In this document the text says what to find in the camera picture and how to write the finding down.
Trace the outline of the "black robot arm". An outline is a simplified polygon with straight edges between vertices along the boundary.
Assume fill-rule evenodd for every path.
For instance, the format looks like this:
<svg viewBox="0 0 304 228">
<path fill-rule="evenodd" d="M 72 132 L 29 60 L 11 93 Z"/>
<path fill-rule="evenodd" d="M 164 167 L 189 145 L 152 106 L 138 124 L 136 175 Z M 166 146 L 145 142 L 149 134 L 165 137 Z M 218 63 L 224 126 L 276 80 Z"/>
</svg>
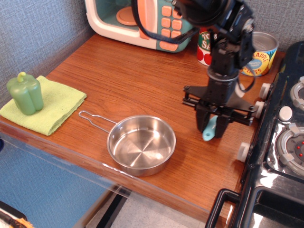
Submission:
<svg viewBox="0 0 304 228">
<path fill-rule="evenodd" d="M 236 92 L 240 70 L 253 57 L 254 18 L 243 0 L 178 0 L 175 9 L 195 27 L 210 33 L 211 64 L 207 86 L 185 86 L 183 103 L 196 110 L 197 128 L 205 132 L 210 116 L 217 116 L 215 138 L 221 138 L 229 123 L 251 125 L 252 104 Z"/>
</svg>

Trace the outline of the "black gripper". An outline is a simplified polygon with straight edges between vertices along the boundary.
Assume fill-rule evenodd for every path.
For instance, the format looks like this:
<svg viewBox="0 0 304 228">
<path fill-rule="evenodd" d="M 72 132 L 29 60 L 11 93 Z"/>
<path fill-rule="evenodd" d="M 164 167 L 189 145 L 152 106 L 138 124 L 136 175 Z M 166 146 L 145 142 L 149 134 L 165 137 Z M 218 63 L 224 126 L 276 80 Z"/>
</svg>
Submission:
<svg viewBox="0 0 304 228">
<path fill-rule="evenodd" d="M 239 97 L 235 91 L 239 83 L 239 71 L 220 75 L 209 68 L 207 86 L 186 85 L 183 103 L 195 108 L 197 129 L 202 133 L 210 115 L 217 115 L 215 138 L 221 138 L 229 123 L 251 125 L 256 108 Z"/>
</svg>

